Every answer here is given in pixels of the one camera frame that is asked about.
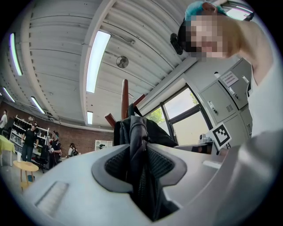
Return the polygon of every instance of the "gray metal locker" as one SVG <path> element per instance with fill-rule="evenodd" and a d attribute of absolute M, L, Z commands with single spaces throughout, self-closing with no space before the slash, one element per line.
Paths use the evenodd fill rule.
<path fill-rule="evenodd" d="M 248 137 L 251 137 L 252 136 L 252 116 L 249 111 L 249 108 L 246 108 L 245 110 L 241 112 L 241 117 L 244 121 L 246 130 L 248 133 Z"/>
<path fill-rule="evenodd" d="M 219 123 L 236 112 L 236 106 L 218 82 L 201 92 L 210 114 Z"/>
<path fill-rule="evenodd" d="M 229 142 L 231 147 L 241 145 L 248 139 L 248 134 L 243 127 L 243 120 L 240 115 L 236 115 L 227 122 L 224 122 L 224 125 L 232 137 L 232 140 Z"/>
<path fill-rule="evenodd" d="M 241 109 L 248 103 L 246 92 L 247 92 L 248 82 L 250 81 L 252 75 L 252 66 L 249 64 L 249 62 L 243 59 L 241 60 L 240 63 L 238 63 L 234 68 L 229 70 L 224 75 L 230 72 L 232 72 L 239 79 L 237 82 L 231 85 L 230 88 L 227 87 L 221 79 L 219 80 L 227 89 L 228 93 L 233 98 L 233 100 L 235 101 L 238 109 Z"/>

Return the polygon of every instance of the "blue hair net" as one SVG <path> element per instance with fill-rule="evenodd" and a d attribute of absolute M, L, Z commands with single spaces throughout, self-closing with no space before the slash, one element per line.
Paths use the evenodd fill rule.
<path fill-rule="evenodd" d="M 191 16 L 200 15 L 203 11 L 203 1 L 196 1 L 191 3 L 186 10 L 185 21 L 191 21 Z M 217 8 L 218 13 L 226 15 L 225 11 L 219 5 L 214 5 Z"/>

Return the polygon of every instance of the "ceiling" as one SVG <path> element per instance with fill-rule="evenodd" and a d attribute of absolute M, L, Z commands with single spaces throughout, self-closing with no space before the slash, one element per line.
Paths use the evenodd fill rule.
<path fill-rule="evenodd" d="M 128 79 L 130 103 L 148 94 L 184 59 L 170 44 L 190 0 L 117 0 L 99 25 L 111 35 L 96 82 L 95 93 L 85 93 L 81 104 L 80 65 L 90 24 L 103 1 L 38 0 L 11 25 L 1 43 L 1 86 L 16 100 L 14 106 L 44 117 L 31 102 L 35 96 L 50 116 L 65 123 L 85 125 L 84 113 L 93 112 L 93 127 L 108 128 L 112 113 L 121 119 L 122 80 Z M 9 49 L 15 32 L 22 76 L 16 74 Z M 119 68 L 116 59 L 129 65 Z"/>

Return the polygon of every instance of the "black t-shirt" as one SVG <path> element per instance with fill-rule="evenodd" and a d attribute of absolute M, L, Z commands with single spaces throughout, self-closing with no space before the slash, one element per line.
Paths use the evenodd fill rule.
<path fill-rule="evenodd" d="M 35 131 L 31 131 L 30 129 L 25 131 L 26 139 L 25 144 L 29 147 L 33 147 L 35 141 L 38 139 Z"/>
<path fill-rule="evenodd" d="M 60 141 L 59 140 L 53 140 L 51 147 L 54 149 L 54 151 L 61 150 Z"/>

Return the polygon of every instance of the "green foliage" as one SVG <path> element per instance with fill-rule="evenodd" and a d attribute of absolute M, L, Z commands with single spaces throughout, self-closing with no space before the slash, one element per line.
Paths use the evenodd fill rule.
<path fill-rule="evenodd" d="M 161 108 L 156 109 L 154 112 L 152 112 L 148 116 L 146 116 L 146 118 L 156 122 L 157 124 L 165 121 L 165 119 L 162 118 L 162 109 Z"/>
<path fill-rule="evenodd" d="M 191 95 L 191 98 L 193 99 L 194 105 L 196 106 L 197 104 L 199 104 L 192 92 L 190 93 L 190 95 Z"/>

